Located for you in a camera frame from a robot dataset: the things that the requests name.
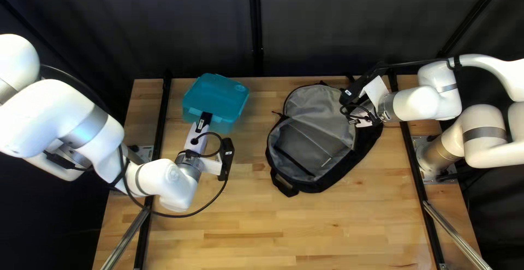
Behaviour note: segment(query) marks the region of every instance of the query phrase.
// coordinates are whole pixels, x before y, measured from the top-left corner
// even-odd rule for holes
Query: black metal pole
[[[264,47],[262,47],[262,8],[260,0],[249,0],[249,13],[251,15],[251,39],[253,68],[255,73],[264,72]]]
[[[397,92],[397,75],[390,70],[388,77],[389,84],[391,86],[391,92]],[[411,173],[413,174],[413,180],[415,181],[416,194],[419,197],[420,210],[422,211],[426,232],[428,233],[433,259],[435,261],[436,268],[440,269],[440,265],[444,264],[444,256],[442,255],[442,249],[440,248],[439,237],[436,234],[435,223],[433,222],[431,216],[424,210],[423,202],[424,200],[428,200],[428,195],[425,192],[424,182],[422,180],[422,176],[420,175],[419,162],[416,160],[416,153],[411,141],[408,123],[400,122],[400,129],[402,130],[402,138],[404,139],[404,145],[406,147],[406,151],[408,152],[409,165],[411,167]]]
[[[166,124],[166,115],[167,115],[167,106],[169,104],[169,92],[171,90],[171,79],[172,74],[170,71],[166,70],[163,78],[162,85],[162,100],[160,102],[160,112],[158,114],[157,122],[157,132],[154,136],[154,147],[153,154],[151,159],[158,160],[160,159],[160,151],[162,150],[162,139],[164,126]],[[153,207],[153,196],[146,197],[144,201],[144,206]],[[147,245],[149,242],[149,229],[151,227],[151,214],[144,220],[142,226],[140,227],[140,233],[138,234],[138,244],[136,247],[135,254],[135,266],[134,270],[144,269],[144,263],[146,261],[147,255]]]
[[[475,3],[475,6],[473,6],[464,20],[462,20],[462,23],[458,25],[458,27],[455,29],[455,32],[451,35],[451,37],[449,37],[446,44],[442,47],[439,53],[437,53],[437,57],[449,56],[453,47],[455,47],[469,27],[473,24],[475,19],[477,19],[477,17],[482,13],[482,11],[484,11],[490,2],[491,0],[478,0],[477,3]]]

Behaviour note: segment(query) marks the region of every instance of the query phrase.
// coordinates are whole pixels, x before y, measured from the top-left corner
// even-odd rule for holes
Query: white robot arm
[[[524,101],[524,59],[503,61],[480,54],[460,56],[462,66],[483,68],[493,73],[514,101]],[[449,59],[454,66],[454,59]],[[375,98],[378,116],[384,122],[414,121],[418,119],[453,119],[461,111],[459,90],[455,75],[446,61],[437,61],[421,67],[417,73],[419,86],[388,93],[380,77],[364,87],[364,92],[378,93]]]
[[[419,86],[389,93],[380,77],[364,86],[363,93],[384,122],[417,119],[457,121],[431,144],[417,149],[423,170],[438,172],[461,158],[475,168],[524,164],[524,59],[503,61],[480,54],[459,57],[462,66],[483,68],[502,83],[515,101],[508,110],[513,142],[508,143],[506,127],[499,109],[486,104],[468,107],[462,114],[455,76],[446,61],[437,61],[418,71]],[[454,59],[448,60],[454,67]]]
[[[33,83],[40,65],[36,50],[27,40],[0,35],[0,44],[0,52],[4,54],[0,54],[0,93],[4,99],[0,106],[0,152],[23,158],[68,181],[77,179],[92,164],[102,179],[109,183],[116,181],[115,187],[126,192],[124,180],[118,179],[122,170],[118,149],[122,146],[123,160],[131,151],[121,143],[122,126],[66,83],[57,80]],[[208,128],[209,125],[202,127],[200,133]],[[193,123],[186,149],[201,154],[207,135],[193,144],[196,129]],[[223,168],[220,154],[208,159],[181,153],[175,161],[176,164],[161,159],[142,165],[131,161],[125,179],[132,194],[136,197],[157,194],[167,209],[185,211],[200,174],[220,175]]]

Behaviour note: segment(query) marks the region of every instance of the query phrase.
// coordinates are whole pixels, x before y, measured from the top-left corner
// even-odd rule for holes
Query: black backdrop
[[[432,58],[476,1],[261,0],[265,72],[259,74],[358,74],[380,59],[407,61]],[[121,122],[125,119],[132,80],[135,78],[160,77],[166,68],[176,77],[196,77],[207,72],[230,77],[257,74],[252,66],[249,0],[0,2],[0,33],[14,32],[29,39],[35,44],[43,63],[67,70],[86,81],[101,94]],[[493,0],[452,53],[484,53],[507,60],[523,58],[523,33],[519,30],[524,18],[523,8],[524,0]],[[468,69],[458,77],[458,82],[464,106],[479,102],[492,103],[501,109],[508,106],[509,101],[500,84],[487,73]],[[100,228],[106,188],[96,177],[84,175],[73,183],[67,183],[41,175],[43,172],[22,161],[6,156],[0,157],[0,160],[4,164],[5,175],[2,177],[6,177],[2,179],[2,188],[6,195],[11,196],[5,202],[9,204],[10,211],[17,212],[10,218],[4,218],[3,232],[20,228],[20,224],[29,227],[24,222],[37,208],[40,208],[40,213],[46,213],[43,218],[49,220],[43,222],[46,226],[41,229],[47,233],[41,235],[73,236],[82,230],[95,229],[96,233],[96,229]],[[496,173],[486,175],[485,179],[503,178],[496,176]],[[469,193],[481,189],[483,181],[479,180]],[[20,190],[13,183],[23,184],[27,189]],[[491,187],[490,191],[498,191],[504,185],[501,183]],[[28,207],[31,200],[35,203]],[[82,222],[65,218],[71,215],[72,207],[61,203],[81,203],[83,210],[75,218]],[[53,206],[53,209],[42,209],[45,205]],[[505,204],[505,207],[514,208],[514,203]],[[488,210],[490,220],[498,218],[502,224],[499,226],[505,224],[507,218],[501,217],[492,207]],[[498,236],[498,229],[492,226],[485,230],[483,217],[485,215],[475,218],[475,213],[472,213],[472,221],[486,255],[485,248],[493,248],[493,244],[507,246],[508,239],[489,239]],[[13,240],[30,240],[34,233],[34,230],[21,230],[17,234],[11,232],[6,235],[10,239],[2,239],[6,242],[3,242],[4,247],[0,251],[6,252]],[[520,246],[520,241],[521,238],[512,239],[511,245]],[[81,244],[79,238],[70,238],[68,242]],[[23,261],[25,266],[69,268],[71,261],[65,261],[66,258],[78,258],[78,255],[73,255],[73,250],[67,251],[64,244],[57,241],[53,247],[47,247],[45,238],[39,239],[34,242],[34,248],[39,248],[43,255],[48,256],[47,264],[22,259],[20,262]],[[86,242],[83,249],[88,262],[75,268],[90,268],[94,255],[92,244]],[[65,252],[56,255],[56,248],[65,248]],[[11,256],[22,255],[13,247],[9,253],[12,253]]]

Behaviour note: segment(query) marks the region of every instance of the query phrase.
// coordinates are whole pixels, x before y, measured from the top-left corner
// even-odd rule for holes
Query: backpack strap
[[[275,171],[275,169],[272,168],[269,174],[271,175],[271,181],[273,181],[273,185],[275,185],[278,188],[278,190],[285,196],[294,197],[298,194],[299,191],[297,188],[290,186],[289,183],[285,184],[279,179],[277,179],[277,172]]]

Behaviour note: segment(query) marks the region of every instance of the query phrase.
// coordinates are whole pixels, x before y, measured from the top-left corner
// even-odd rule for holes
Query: open backpack
[[[356,127],[340,113],[340,89],[301,86],[285,99],[267,138],[273,184],[287,197],[320,193],[344,177],[371,150],[383,124]],[[357,103],[367,99],[364,95]]]

